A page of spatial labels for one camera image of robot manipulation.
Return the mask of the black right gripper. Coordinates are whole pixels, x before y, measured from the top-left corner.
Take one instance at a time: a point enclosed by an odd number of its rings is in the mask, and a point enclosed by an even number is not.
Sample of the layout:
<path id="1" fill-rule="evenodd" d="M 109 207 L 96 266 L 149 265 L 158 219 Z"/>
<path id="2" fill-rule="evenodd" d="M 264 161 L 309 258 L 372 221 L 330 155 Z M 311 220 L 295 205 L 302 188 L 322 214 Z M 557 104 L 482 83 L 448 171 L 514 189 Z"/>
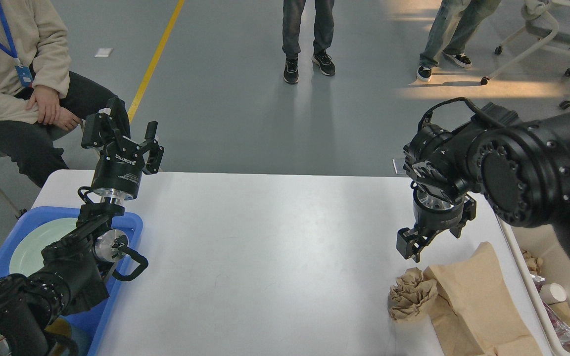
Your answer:
<path id="1" fill-rule="evenodd" d="M 476 217 L 476 200 L 466 194 L 463 204 L 453 205 L 448 201 L 431 196 L 419 189 L 414 190 L 413 228 L 401 228 L 397 233 L 396 248 L 404 259 L 421 261 L 421 251 L 434 240 L 434 237 L 450 230 L 459 239 L 462 229 Z"/>

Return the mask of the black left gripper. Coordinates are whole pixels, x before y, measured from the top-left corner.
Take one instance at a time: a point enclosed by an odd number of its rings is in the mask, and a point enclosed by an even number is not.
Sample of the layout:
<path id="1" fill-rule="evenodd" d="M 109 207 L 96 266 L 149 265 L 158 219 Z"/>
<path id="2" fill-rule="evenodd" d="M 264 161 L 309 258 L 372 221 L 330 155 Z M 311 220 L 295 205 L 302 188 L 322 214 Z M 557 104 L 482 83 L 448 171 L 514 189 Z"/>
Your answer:
<path id="1" fill-rule="evenodd" d="M 125 200 L 137 198 L 142 174 L 160 171 L 164 148 L 156 139 L 157 128 L 156 120 L 147 124 L 140 156 L 135 157 L 140 144 L 129 139 L 130 122 L 123 100 L 111 98 L 106 108 L 86 117 L 81 147 L 102 147 L 91 183 L 95 194 L 106 196 L 110 191 L 120 191 L 125 194 Z M 148 156 L 144 163 L 145 153 Z"/>

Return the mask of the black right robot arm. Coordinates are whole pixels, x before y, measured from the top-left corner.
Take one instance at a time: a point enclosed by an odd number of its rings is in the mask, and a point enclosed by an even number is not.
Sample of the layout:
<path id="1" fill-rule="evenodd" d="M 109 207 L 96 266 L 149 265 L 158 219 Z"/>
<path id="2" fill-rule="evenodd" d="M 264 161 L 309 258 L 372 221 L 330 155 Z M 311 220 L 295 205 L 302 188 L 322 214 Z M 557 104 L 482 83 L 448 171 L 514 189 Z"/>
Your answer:
<path id="1" fill-rule="evenodd" d="M 437 234 L 461 236 L 476 215 L 469 192 L 477 192 L 511 226 L 551 225 L 570 259 L 570 112 L 524 122 L 494 103 L 461 102 L 469 122 L 447 131 L 429 109 L 403 149 L 416 222 L 398 231 L 398 252 L 418 262 Z"/>

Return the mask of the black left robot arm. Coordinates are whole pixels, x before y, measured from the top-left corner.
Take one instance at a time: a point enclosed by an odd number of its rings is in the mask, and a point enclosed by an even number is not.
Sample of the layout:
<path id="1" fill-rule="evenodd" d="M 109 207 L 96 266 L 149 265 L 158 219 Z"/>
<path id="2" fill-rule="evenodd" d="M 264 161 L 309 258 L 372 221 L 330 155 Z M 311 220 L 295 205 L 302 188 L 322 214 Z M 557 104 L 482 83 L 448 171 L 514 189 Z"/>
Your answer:
<path id="1" fill-rule="evenodd" d="M 78 194 L 84 202 L 74 230 L 43 248 L 43 266 L 29 276 L 0 278 L 0 356 L 77 356 L 72 337 L 48 330 L 63 315 L 86 312 L 109 298 L 110 278 L 132 281 L 148 266 L 145 257 L 112 227 L 137 197 L 143 174 L 155 174 L 164 149 L 149 122 L 137 143 L 119 128 L 128 119 L 122 100 L 86 118 L 82 148 L 99 149 L 91 185 Z"/>

